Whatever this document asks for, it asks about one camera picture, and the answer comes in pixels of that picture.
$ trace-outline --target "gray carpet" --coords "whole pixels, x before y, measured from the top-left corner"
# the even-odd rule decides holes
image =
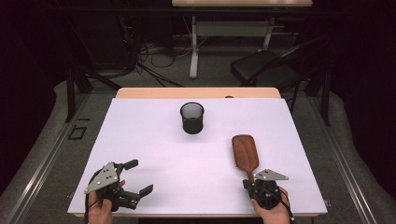
[[[277,41],[276,37],[273,40],[275,41],[271,42],[272,46],[270,45],[270,48],[275,50],[282,50],[285,46],[285,41],[289,41],[288,38],[281,36]],[[156,68],[153,65],[160,65],[159,63],[164,65],[171,62],[169,58],[161,54],[153,58],[153,64],[149,58],[144,64],[175,82],[188,87],[237,86],[238,82],[230,73],[230,62],[254,52],[262,44],[257,39],[249,38],[206,41],[200,47],[197,79],[189,79],[191,59],[189,56],[177,57],[174,63],[166,68]],[[145,72],[139,72],[138,69],[128,76],[112,80],[126,87],[161,86],[153,77]],[[41,190],[20,223],[55,222],[63,224],[82,222],[82,219],[66,213],[71,201],[67,198],[67,195],[77,187],[85,162],[90,155],[92,145],[106,115],[110,100],[115,95],[115,92],[109,87],[96,80],[92,80],[92,85],[94,86],[93,94],[89,95],[86,104],[79,108],[80,113],[75,122],[71,124],[72,126],[87,128],[84,137],[81,140],[64,140],[60,147],[60,153],[53,166],[50,167],[48,176],[46,176],[46,181],[41,186]],[[21,197],[40,162],[53,147],[64,126],[66,117],[64,83],[57,87],[56,91],[58,94],[57,103],[48,124],[26,159],[25,164],[0,198],[0,223],[6,223],[8,215],[12,213],[12,208]],[[286,92],[283,96],[288,96],[289,94],[289,92]],[[293,112],[293,119],[323,198],[329,200],[332,205],[328,207],[329,213],[327,215],[315,218],[315,223],[362,223],[345,181],[340,175],[336,162],[334,162],[332,150],[320,126],[322,121],[315,116],[316,112],[318,110],[312,106],[312,98],[306,98],[301,93]],[[361,186],[364,187],[363,193],[378,223],[396,223],[395,202],[376,184],[370,171],[364,162],[361,161],[351,141],[343,103],[333,94],[331,97],[330,120],[331,129],[336,140],[346,155],[351,170],[356,175]],[[297,221],[298,223],[311,223],[310,218],[298,218]],[[136,223],[136,220],[116,218],[115,223]]]

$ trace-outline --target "robotic hand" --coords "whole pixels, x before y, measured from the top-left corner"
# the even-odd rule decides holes
[[[117,164],[111,161],[103,169],[98,170],[84,190],[86,194],[85,217],[87,217],[88,209],[91,206],[91,204],[88,204],[88,194],[94,190],[96,190],[100,200],[109,199],[112,202],[111,211],[113,212],[118,211],[120,207],[136,209],[140,199],[153,191],[153,185],[141,189],[139,193],[128,192],[120,187],[120,174],[123,169],[129,170],[137,165],[138,160],[128,161],[125,164]]]
[[[243,181],[249,197],[255,199],[261,208],[267,210],[277,206],[281,201],[281,192],[275,180],[287,180],[288,178],[269,169],[263,170],[254,177],[254,183],[249,180]]]

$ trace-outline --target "white tabletop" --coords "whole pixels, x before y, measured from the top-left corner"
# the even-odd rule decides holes
[[[174,7],[311,7],[312,0],[173,0]]]
[[[205,108],[204,129],[184,133],[179,109],[189,101]],[[139,160],[123,171],[124,189],[154,190],[129,217],[256,217],[233,160],[231,139],[255,138],[260,166],[290,178],[277,181],[290,193],[295,216],[327,213],[318,184],[284,99],[113,99],[68,213],[84,213],[83,190],[109,161]]]

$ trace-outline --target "human hand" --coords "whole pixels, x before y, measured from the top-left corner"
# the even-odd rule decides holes
[[[280,195],[282,201],[288,204],[288,192],[281,187],[279,187],[279,189],[285,192],[286,195],[284,193],[280,193]],[[253,204],[254,210],[259,214],[265,224],[290,224],[289,211],[282,203],[279,203],[270,210],[261,208],[254,199],[251,200],[251,203]]]
[[[125,180],[120,182],[120,187],[125,184]],[[90,224],[111,224],[113,223],[113,213],[111,212],[112,202],[109,199],[103,199],[100,202],[98,194],[95,191],[90,192],[88,204],[91,205],[88,212],[88,222]]]

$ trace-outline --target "black mesh cup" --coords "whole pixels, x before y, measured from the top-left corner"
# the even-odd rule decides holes
[[[180,108],[183,130],[189,134],[199,133],[204,128],[204,107],[195,102],[188,102]]]

